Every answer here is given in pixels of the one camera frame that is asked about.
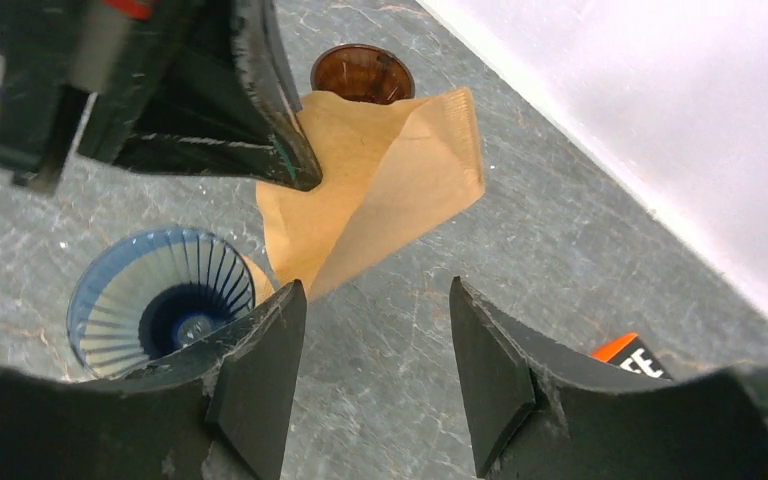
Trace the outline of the blue ribbed dripper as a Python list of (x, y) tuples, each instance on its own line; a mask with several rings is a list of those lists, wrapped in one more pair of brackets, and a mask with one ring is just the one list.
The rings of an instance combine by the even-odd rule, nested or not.
[(96, 377), (117, 377), (251, 312), (251, 263), (206, 230), (167, 226), (125, 237), (84, 271), (66, 316), (70, 346)]

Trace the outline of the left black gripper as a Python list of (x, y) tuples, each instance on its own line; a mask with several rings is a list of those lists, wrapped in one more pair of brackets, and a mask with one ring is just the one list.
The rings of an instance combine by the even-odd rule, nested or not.
[(0, 168), (52, 194), (70, 151), (139, 174), (323, 172), (273, 2), (0, 1)]

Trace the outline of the wooden ring dripper holder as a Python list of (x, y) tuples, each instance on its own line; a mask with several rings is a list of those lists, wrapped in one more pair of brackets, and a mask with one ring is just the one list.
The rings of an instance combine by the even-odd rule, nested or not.
[(275, 287), (257, 262), (245, 255), (242, 255), (241, 258), (250, 271), (254, 286), (255, 306), (259, 306), (275, 293)]

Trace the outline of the brown paper coffee filter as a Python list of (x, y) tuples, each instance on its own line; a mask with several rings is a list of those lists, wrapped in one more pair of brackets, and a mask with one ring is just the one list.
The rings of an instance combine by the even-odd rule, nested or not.
[(327, 91), (299, 120), (323, 173), (308, 192), (256, 188), (276, 279), (316, 299), (474, 204), (485, 191), (472, 92), (389, 105)]

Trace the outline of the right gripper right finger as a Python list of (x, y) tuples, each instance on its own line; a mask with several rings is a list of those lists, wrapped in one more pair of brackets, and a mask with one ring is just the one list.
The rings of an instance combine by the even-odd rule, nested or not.
[(576, 352), (460, 278), (449, 310), (481, 479), (768, 479), (768, 366), (656, 379)]

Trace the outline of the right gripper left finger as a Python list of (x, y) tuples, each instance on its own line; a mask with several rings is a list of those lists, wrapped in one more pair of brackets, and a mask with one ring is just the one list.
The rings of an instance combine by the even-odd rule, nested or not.
[(0, 479), (279, 478), (306, 310), (294, 281), (116, 379), (0, 367)]

